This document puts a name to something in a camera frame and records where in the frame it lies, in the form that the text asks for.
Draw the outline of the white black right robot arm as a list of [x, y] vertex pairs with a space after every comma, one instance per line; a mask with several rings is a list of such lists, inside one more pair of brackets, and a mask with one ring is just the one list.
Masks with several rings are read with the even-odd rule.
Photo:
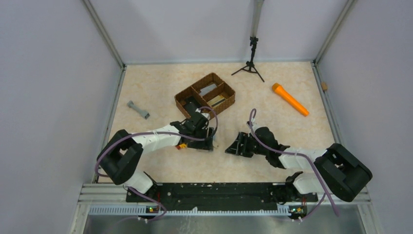
[[328, 190], [339, 199], [352, 202], [373, 178], [371, 170], [339, 143], [326, 149], [292, 148], [278, 143], [268, 127], [254, 130], [239, 132], [225, 153], [248, 158], [262, 155], [273, 167], [295, 169], [298, 175], [285, 188], [292, 201]]

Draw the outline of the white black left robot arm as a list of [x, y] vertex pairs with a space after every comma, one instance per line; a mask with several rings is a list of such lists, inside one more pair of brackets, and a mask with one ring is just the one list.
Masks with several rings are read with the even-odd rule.
[[132, 187], [144, 201], [156, 196], [153, 180], [137, 169], [141, 156], [165, 147], [187, 147], [193, 142], [208, 142], [209, 114], [197, 110], [183, 121], [174, 121], [156, 130], [128, 133], [121, 129], [97, 157], [96, 169], [102, 169], [116, 185]]

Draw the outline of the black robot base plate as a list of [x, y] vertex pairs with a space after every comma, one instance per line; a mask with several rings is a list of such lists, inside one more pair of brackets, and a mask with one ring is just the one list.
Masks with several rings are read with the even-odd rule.
[[317, 202], [316, 193], [300, 194], [291, 183], [158, 183], [147, 197], [168, 211], [274, 211], [287, 202]]

